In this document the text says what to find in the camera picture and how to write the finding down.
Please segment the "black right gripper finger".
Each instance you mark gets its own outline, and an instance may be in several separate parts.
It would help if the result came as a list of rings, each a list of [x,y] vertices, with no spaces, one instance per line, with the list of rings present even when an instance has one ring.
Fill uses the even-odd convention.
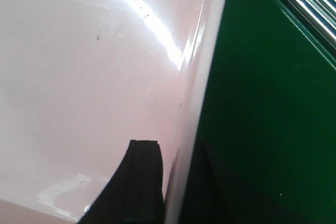
[[[116,172],[79,223],[163,223],[162,181],[158,142],[131,140]]]

